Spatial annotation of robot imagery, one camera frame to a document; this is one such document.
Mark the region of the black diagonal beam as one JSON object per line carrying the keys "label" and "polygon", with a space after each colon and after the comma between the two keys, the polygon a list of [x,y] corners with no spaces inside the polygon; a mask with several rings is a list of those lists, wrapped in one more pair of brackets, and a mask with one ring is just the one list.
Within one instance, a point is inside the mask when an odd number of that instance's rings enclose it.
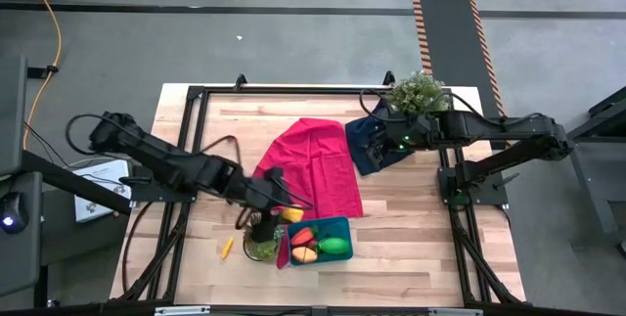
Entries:
{"label": "black diagonal beam", "polygon": [[92,203],[110,208],[124,215],[131,213],[130,201],[127,198],[84,177],[62,169],[60,166],[34,153],[22,150],[21,169],[25,172],[40,172],[46,184],[75,194]]}

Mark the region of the bushy green potted plant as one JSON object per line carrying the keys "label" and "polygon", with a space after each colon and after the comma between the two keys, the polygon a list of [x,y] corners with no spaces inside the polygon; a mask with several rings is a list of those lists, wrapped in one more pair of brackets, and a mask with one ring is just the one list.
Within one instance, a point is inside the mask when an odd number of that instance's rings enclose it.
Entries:
{"label": "bushy green potted plant", "polygon": [[438,112],[448,109],[444,83],[430,73],[413,72],[396,82],[389,93],[390,103],[403,113]]}

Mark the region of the orange toy carrot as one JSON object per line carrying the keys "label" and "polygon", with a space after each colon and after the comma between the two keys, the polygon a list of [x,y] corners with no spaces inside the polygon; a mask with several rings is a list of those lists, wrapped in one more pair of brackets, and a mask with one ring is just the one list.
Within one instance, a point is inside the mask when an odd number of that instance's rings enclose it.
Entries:
{"label": "orange toy carrot", "polygon": [[293,246],[306,246],[316,239],[318,228],[316,226],[303,227],[294,233],[290,238]]}

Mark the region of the dark grey metal cart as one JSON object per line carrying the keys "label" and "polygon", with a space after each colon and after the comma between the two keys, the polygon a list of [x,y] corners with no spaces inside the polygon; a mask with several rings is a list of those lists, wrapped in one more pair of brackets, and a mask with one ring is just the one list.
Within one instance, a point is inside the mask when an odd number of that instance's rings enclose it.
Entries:
{"label": "dark grey metal cart", "polygon": [[567,136],[574,142],[570,158],[593,223],[571,246],[610,246],[626,258],[626,87],[589,108]]}

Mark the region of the potted succulent plant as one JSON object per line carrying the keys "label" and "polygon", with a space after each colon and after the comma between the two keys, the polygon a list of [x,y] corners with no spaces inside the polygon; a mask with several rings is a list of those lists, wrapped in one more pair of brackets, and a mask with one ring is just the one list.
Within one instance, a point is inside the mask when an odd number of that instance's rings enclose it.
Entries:
{"label": "potted succulent plant", "polygon": [[255,243],[250,238],[250,216],[246,218],[244,225],[244,238],[243,238],[243,251],[247,258],[257,262],[268,262],[273,260],[279,250],[280,243],[282,242],[284,234],[284,224],[282,223],[282,217],[278,214],[280,222],[275,231],[273,241],[265,243]]}

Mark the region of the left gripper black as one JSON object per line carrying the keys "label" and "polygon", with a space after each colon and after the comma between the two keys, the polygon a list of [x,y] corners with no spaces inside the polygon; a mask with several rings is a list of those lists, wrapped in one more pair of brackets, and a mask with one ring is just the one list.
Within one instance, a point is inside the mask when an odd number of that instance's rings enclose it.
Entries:
{"label": "left gripper black", "polygon": [[247,206],[254,211],[250,216],[250,238],[255,243],[273,241],[280,219],[277,213],[271,211],[276,206],[287,206],[290,198],[293,205],[298,204],[303,209],[312,209],[314,204],[291,192],[286,186],[280,185],[263,177],[246,176],[241,166],[237,168],[241,177],[237,183],[237,204]]}

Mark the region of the grey desk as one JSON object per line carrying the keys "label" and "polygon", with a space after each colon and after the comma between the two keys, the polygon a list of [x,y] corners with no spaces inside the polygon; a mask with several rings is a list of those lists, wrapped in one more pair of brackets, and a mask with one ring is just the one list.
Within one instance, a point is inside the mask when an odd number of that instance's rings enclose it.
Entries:
{"label": "grey desk", "polygon": [[21,192],[29,217],[20,233],[0,228],[0,297],[28,289],[39,279],[42,175],[21,169],[25,79],[24,58],[0,58],[0,198]]}

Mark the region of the red cloth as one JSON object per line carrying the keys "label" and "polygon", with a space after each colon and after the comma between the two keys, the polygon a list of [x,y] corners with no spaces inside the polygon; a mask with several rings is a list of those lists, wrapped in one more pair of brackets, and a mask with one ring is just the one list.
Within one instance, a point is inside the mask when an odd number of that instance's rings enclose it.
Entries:
{"label": "red cloth", "polygon": [[[272,141],[253,175],[261,177],[274,166],[284,170],[291,192],[314,204],[300,222],[340,216],[349,221],[364,215],[343,124],[320,118],[297,120]],[[276,260],[279,269],[289,266],[286,228]]]}

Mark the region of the black computer mouse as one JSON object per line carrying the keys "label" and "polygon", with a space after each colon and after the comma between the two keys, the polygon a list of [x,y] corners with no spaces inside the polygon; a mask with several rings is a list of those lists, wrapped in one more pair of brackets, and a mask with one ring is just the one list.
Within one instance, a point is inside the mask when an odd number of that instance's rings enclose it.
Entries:
{"label": "black computer mouse", "polygon": [[28,212],[21,192],[8,192],[0,198],[0,228],[5,233],[20,233],[28,222]]}

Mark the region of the orange toy fruit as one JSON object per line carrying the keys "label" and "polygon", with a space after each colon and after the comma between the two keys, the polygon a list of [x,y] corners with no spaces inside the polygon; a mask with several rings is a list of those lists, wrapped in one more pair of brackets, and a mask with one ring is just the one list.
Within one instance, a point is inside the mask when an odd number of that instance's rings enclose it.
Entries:
{"label": "orange toy fruit", "polygon": [[318,253],[313,248],[297,247],[291,250],[291,257],[299,263],[312,263],[318,259]]}

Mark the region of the silver metal bracket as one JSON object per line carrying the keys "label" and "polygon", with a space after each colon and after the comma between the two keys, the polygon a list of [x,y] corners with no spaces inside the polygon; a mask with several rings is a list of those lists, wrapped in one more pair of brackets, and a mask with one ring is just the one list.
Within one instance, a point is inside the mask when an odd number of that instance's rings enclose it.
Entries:
{"label": "silver metal bracket", "polygon": [[430,308],[427,316],[484,316],[483,311],[479,309],[467,308]]}
{"label": "silver metal bracket", "polygon": [[208,305],[167,306],[155,309],[154,316],[208,316]]}

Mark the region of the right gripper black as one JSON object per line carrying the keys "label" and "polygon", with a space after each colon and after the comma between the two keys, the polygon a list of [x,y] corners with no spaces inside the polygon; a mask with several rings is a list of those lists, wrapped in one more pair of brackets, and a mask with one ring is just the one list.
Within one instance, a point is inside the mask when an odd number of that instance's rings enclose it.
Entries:
{"label": "right gripper black", "polygon": [[422,114],[393,118],[385,124],[385,131],[375,129],[369,133],[366,151],[373,172],[382,170],[387,146],[400,153],[429,150],[430,120]]}

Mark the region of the green toy pea pod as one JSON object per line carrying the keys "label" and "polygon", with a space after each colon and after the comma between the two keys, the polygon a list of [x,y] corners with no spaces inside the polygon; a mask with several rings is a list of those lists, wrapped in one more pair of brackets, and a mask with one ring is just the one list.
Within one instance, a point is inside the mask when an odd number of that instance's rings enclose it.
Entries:
{"label": "green toy pea pod", "polygon": [[317,245],[319,251],[328,254],[345,254],[351,249],[351,244],[343,238],[329,237]]}

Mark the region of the white box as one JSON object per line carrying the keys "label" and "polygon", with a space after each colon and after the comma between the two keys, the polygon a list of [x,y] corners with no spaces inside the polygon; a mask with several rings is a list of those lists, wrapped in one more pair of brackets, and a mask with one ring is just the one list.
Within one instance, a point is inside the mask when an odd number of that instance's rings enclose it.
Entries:
{"label": "white box", "polygon": [[116,159],[91,166],[75,169],[73,173],[92,185],[87,196],[74,196],[74,217],[77,223],[100,218],[111,213],[119,212],[121,199],[125,205],[133,208],[131,188],[124,185],[120,179],[129,177],[129,165],[126,160]]}

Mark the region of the teal plastic tupperware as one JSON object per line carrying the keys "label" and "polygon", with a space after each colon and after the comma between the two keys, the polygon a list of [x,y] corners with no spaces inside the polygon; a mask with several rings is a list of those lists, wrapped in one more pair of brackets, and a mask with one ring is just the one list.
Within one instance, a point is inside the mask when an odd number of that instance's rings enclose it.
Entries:
{"label": "teal plastic tupperware", "polygon": [[[345,254],[328,254],[323,253],[318,250],[318,248],[313,248],[318,253],[318,259],[312,263],[299,263],[295,261],[291,257],[291,250],[293,248],[297,248],[290,243],[291,236],[300,230],[303,227],[307,226],[316,226],[318,228],[318,233],[316,234],[316,239],[318,243],[329,237],[337,237],[346,239],[351,244],[351,249],[348,253]],[[301,265],[312,265],[312,264],[320,264],[320,263],[329,263],[329,262],[337,262],[348,260],[353,257],[353,245],[351,239],[351,231],[349,226],[349,221],[346,217],[331,217],[331,218],[322,218],[322,219],[314,219],[308,221],[302,221],[298,223],[293,223],[286,228],[286,247],[285,253],[287,254],[287,263],[293,266],[301,266]]]}

